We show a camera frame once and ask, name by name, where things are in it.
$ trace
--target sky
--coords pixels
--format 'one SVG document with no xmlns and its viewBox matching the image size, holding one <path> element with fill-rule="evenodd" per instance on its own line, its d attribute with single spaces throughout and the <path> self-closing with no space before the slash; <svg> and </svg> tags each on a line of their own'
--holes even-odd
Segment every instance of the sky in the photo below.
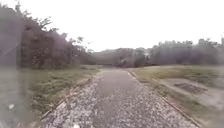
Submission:
<svg viewBox="0 0 224 128">
<path fill-rule="evenodd" d="M 14 0 L 0 0 L 12 6 Z M 166 40 L 211 38 L 224 33 L 223 0 L 20 0 L 34 17 L 51 17 L 60 32 L 82 36 L 94 51 L 150 48 Z"/>
</svg>

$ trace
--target dense trees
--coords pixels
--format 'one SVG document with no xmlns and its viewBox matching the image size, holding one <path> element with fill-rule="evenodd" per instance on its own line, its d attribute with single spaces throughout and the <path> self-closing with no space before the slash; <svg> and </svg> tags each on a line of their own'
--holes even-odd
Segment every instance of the dense trees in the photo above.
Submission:
<svg viewBox="0 0 224 128">
<path fill-rule="evenodd" d="M 99 64 L 119 67 L 166 64 L 217 65 L 224 64 L 223 43 L 218 44 L 210 39 L 199 39 L 197 44 L 193 44 L 192 41 L 165 41 L 149 49 L 120 48 L 94 53 L 94 55 L 99 59 Z"/>
<path fill-rule="evenodd" d="M 166 41 L 150 50 L 149 64 L 223 64 L 223 44 L 209 39 L 199 39 L 198 44 L 191 41 Z"/>
<path fill-rule="evenodd" d="M 66 68 L 77 64 L 103 64 L 119 67 L 140 67 L 148 65 L 165 64 L 224 64 L 224 39 L 222 43 L 210 39 L 199 39 L 197 44 L 192 41 L 165 41 L 152 48 L 119 48 L 95 52 L 82 46 L 83 37 L 67 39 L 67 34 L 59 34 L 57 28 L 48 28 L 50 18 L 33 18 L 29 12 L 21 11 L 20 5 L 15 9 L 0 6 L 8 11 L 7 17 L 19 16 L 21 30 L 18 42 L 20 44 L 5 52 L 8 41 L 0 44 L 0 56 L 12 56 L 17 51 L 18 65 L 35 69 Z M 3 32 L 13 30 L 9 21 L 0 19 L 5 29 Z"/>
<path fill-rule="evenodd" d="M 21 38 L 18 40 L 20 44 L 10 51 L 11 53 L 17 51 L 20 67 L 49 69 L 65 68 L 80 63 L 93 63 L 89 50 L 81 45 L 83 37 L 67 40 L 66 33 L 59 34 L 57 28 L 49 29 L 47 27 L 51 24 L 50 18 L 33 18 L 27 11 L 21 11 L 19 4 L 14 10 L 7 6 L 1 6 L 1 9 L 19 15 L 19 20 L 22 22 L 22 24 L 18 24 L 22 28 L 20 30 Z"/>
</svg>

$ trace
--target road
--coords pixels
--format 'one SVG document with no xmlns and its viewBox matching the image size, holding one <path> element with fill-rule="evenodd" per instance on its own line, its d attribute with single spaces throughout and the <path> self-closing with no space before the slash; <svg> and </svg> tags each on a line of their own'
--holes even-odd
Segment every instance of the road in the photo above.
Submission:
<svg viewBox="0 0 224 128">
<path fill-rule="evenodd" d="M 62 103 L 41 128 L 196 128 L 128 72 L 104 70 Z"/>
</svg>

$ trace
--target curb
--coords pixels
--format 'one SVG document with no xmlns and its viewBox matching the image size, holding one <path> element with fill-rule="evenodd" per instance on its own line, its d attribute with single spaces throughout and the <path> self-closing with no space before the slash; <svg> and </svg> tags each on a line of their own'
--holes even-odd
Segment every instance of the curb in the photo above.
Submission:
<svg viewBox="0 0 224 128">
<path fill-rule="evenodd" d="M 137 75 L 128 70 L 128 72 L 136 78 L 136 80 L 138 80 L 138 77 Z M 171 104 L 165 97 L 163 97 L 162 95 L 160 95 L 158 92 L 155 92 L 158 96 L 160 96 L 161 99 L 163 99 L 166 103 L 168 103 L 171 107 L 173 107 L 177 112 L 179 112 L 181 115 L 183 115 L 187 120 L 189 120 L 191 123 L 193 123 L 194 125 L 196 125 L 198 128 L 202 128 L 202 126 L 197 122 L 195 121 L 193 118 L 191 118 L 190 116 L 188 116 L 187 114 L 185 114 L 182 110 L 180 110 L 179 108 L 177 108 L 175 105 Z"/>
<path fill-rule="evenodd" d="M 91 81 L 93 80 L 93 76 L 91 76 L 90 78 L 88 78 L 87 80 L 85 80 L 83 83 L 77 84 L 74 88 L 73 88 L 73 92 L 80 86 L 82 85 L 86 85 L 91 83 Z M 47 112 L 45 112 L 42 116 L 40 116 L 40 120 L 43 120 L 48 114 L 50 114 L 53 110 L 55 110 L 59 105 L 61 105 L 64 101 L 68 100 L 69 98 L 71 98 L 72 96 L 76 95 L 75 93 L 70 95 L 68 94 L 66 97 L 64 97 L 62 100 L 60 100 L 57 104 L 55 104 L 50 110 L 48 110 Z"/>
</svg>

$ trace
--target grass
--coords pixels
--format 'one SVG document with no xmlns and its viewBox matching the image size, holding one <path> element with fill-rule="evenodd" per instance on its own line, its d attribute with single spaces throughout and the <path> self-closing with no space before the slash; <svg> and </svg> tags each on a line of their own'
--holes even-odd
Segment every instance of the grass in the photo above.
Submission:
<svg viewBox="0 0 224 128">
<path fill-rule="evenodd" d="M 80 79 L 90 77 L 98 67 L 80 66 L 63 70 L 20 70 L 20 84 L 31 99 L 35 115 L 42 115 L 57 104 L 63 93 L 76 86 Z"/>
<path fill-rule="evenodd" d="M 187 115 L 203 118 L 210 114 L 210 108 L 201 105 L 195 99 L 159 84 L 156 79 L 185 78 L 214 87 L 213 81 L 218 77 L 217 68 L 208 66 L 153 66 L 135 68 L 132 71 L 140 82 L 150 83 L 150 87 L 154 91 L 167 99 L 173 99 L 174 104 Z"/>
<path fill-rule="evenodd" d="M 215 79 L 223 77 L 218 73 L 219 67 L 209 66 L 153 66 L 133 69 L 141 79 L 148 78 L 184 78 L 216 87 Z"/>
</svg>

